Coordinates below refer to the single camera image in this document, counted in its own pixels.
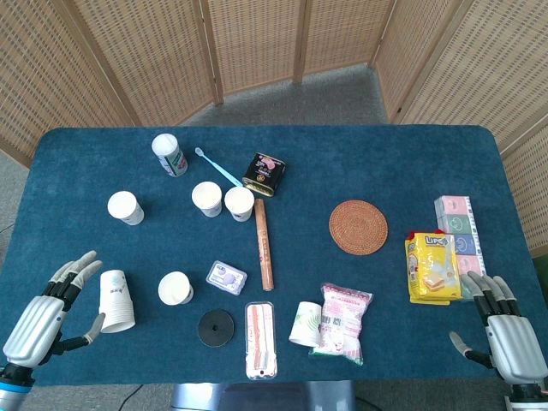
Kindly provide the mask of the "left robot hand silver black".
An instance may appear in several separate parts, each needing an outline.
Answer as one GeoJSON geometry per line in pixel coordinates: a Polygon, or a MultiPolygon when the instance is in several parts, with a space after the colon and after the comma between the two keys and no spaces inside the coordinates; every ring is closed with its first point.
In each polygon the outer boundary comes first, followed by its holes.
{"type": "Polygon", "coordinates": [[[27,305],[3,346],[9,366],[35,369],[52,355],[85,347],[97,338],[105,315],[98,314],[81,337],[62,339],[61,327],[86,282],[102,266],[97,253],[89,251],[69,261],[50,278],[41,295],[27,305]]]}

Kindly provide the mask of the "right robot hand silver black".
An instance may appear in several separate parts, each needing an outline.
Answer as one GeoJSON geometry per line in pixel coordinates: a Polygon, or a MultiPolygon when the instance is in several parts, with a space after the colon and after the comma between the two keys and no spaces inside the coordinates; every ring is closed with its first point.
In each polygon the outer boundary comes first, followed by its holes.
{"type": "Polygon", "coordinates": [[[469,271],[461,275],[474,298],[485,329],[490,352],[470,348],[454,331],[450,340],[468,360],[498,374],[510,385],[539,385],[547,377],[547,364],[536,333],[520,308],[509,285],[500,277],[469,271]]]}

